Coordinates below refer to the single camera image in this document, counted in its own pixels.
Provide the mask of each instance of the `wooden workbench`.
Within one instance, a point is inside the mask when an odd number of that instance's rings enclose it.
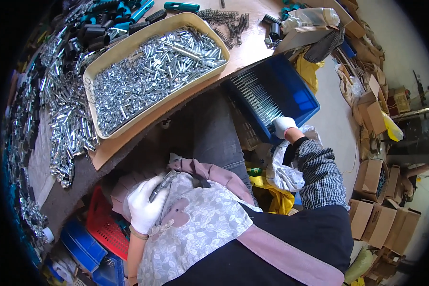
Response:
[[[143,19],[152,13],[163,9],[164,0],[154,0],[154,6],[145,14]],[[220,0],[185,1],[200,4],[200,10],[206,8],[221,10]],[[219,85],[223,80],[235,76],[244,68],[251,68],[274,54],[264,43],[269,32],[268,25],[261,24],[265,14],[278,18],[280,9],[284,7],[281,0],[225,0],[226,11],[249,13],[249,28],[241,34],[242,45],[230,50],[230,61],[225,70],[204,83],[201,83],[185,93],[174,98],[160,108],[150,113],[132,128],[115,139],[104,140],[97,147],[96,153],[87,157],[75,158],[75,176],[70,189],[63,189],[56,182],[41,208],[41,213],[47,215],[49,228],[58,240],[63,223],[74,209],[76,203],[106,174],[115,168],[126,155],[131,152],[138,142],[161,120],[168,118],[180,110],[195,96]],[[219,26],[226,31],[225,25]]]

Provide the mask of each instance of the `bracelet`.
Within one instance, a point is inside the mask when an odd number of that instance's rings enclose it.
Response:
[[[129,226],[129,229],[130,229],[130,233],[131,234],[133,234],[134,236],[136,236],[136,237],[138,237],[139,239],[142,239],[142,240],[148,240],[148,238],[149,238],[149,235],[143,235],[143,234],[141,234],[141,233],[139,233],[139,232],[137,232],[133,227],[132,227],[132,225],[130,225]]]

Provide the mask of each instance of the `gray checkered sleeve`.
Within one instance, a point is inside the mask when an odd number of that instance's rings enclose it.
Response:
[[[321,149],[315,141],[306,140],[297,148],[296,159],[305,180],[300,190],[304,209],[337,204],[349,210],[342,174],[331,148]]]

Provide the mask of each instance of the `blue plastic crate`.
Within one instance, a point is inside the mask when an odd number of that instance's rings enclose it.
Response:
[[[65,223],[60,239],[73,257],[89,272],[94,272],[107,251],[95,240],[78,219]]]
[[[92,273],[92,281],[99,286],[125,286],[124,261],[108,251],[99,268]]]
[[[284,55],[272,57],[251,70],[283,115],[292,117],[298,127],[320,110],[315,96]],[[264,126],[244,95],[231,81],[226,81],[224,88],[228,89],[230,98],[264,143],[278,145],[283,141],[272,134],[273,130]]]

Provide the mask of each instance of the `hand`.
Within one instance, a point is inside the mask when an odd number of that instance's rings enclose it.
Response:
[[[291,117],[278,117],[273,121],[275,125],[275,135],[280,139],[286,139],[286,130],[297,128],[296,122]]]
[[[149,181],[144,181],[127,197],[132,217],[130,223],[141,234],[148,234],[149,229],[154,226],[164,207],[168,189],[161,190],[154,201],[152,203],[149,202],[149,196],[162,180],[161,176],[156,176]]]

